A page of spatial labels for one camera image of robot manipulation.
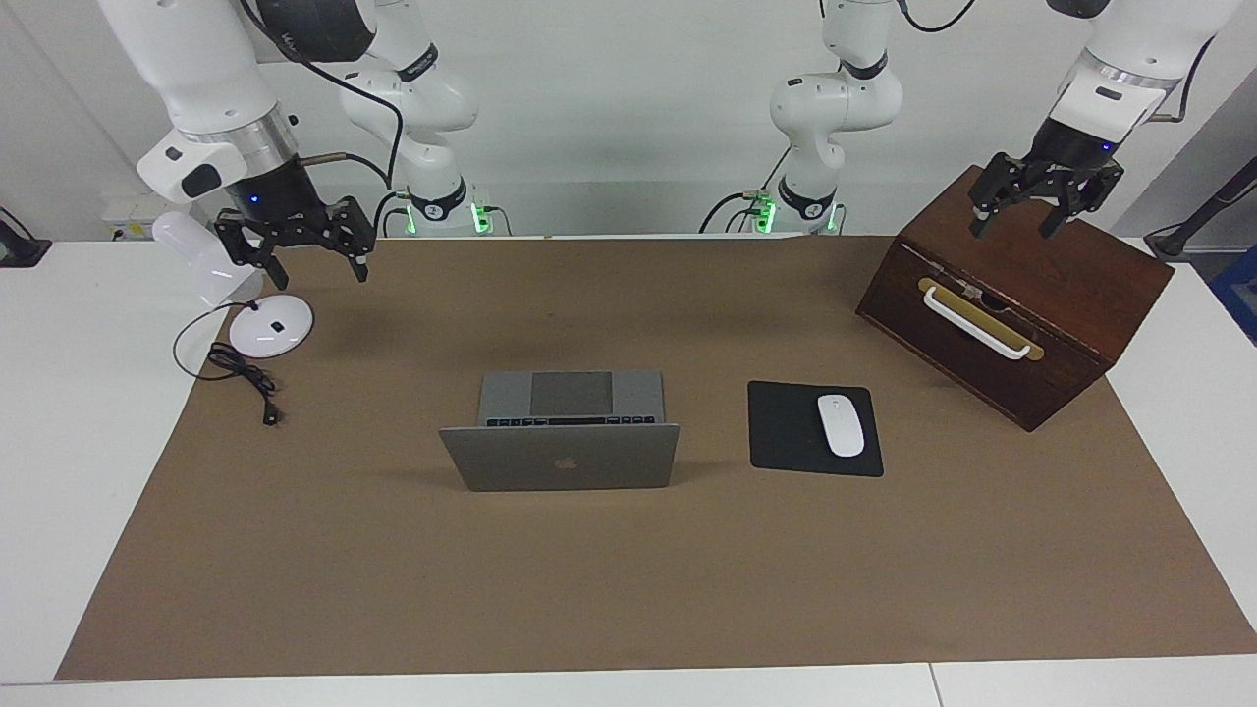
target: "laptop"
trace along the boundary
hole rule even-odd
[[[476,426],[440,434],[471,491],[657,488],[680,425],[659,371],[504,371],[484,376]]]

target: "white wall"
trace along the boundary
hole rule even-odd
[[[129,160],[168,128],[91,0],[3,0]],[[812,0],[426,0],[442,60],[483,97],[480,121],[453,133],[469,179],[509,208],[523,233],[686,231],[710,204],[758,186],[784,147],[768,118],[773,86],[827,70]],[[926,21],[952,4],[919,3]],[[955,29],[896,23],[891,62],[906,98],[899,121],[843,138],[848,233],[895,233],[959,171],[998,150],[1024,151],[1089,25],[1042,0],[984,1]],[[1129,172],[1090,220],[1111,226],[1257,65],[1257,3],[1209,53],[1208,81],[1179,126],[1148,126],[1123,148]],[[295,65],[268,65],[303,152],[385,147],[339,113],[334,91]],[[0,88],[23,83],[6,72]],[[43,126],[25,126],[38,136]],[[80,147],[58,153],[62,171]],[[0,181],[13,179],[6,164]],[[353,165],[317,167],[326,199],[381,192]],[[41,205],[31,209],[43,209]]]
[[[104,238],[101,195],[142,187],[128,157],[0,0],[0,204],[41,238]]]

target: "brown wooden box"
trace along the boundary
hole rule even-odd
[[[1080,220],[1043,239],[1040,201],[974,238],[979,171],[904,228],[856,311],[1033,430],[1112,367],[1173,270]]]

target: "drawer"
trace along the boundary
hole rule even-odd
[[[1109,369],[900,239],[857,312],[1027,430]]]

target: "laptop keyboard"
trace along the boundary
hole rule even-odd
[[[491,418],[485,420],[490,428],[535,428],[559,425],[641,425],[655,424],[654,415],[642,416],[597,416],[597,418]]]

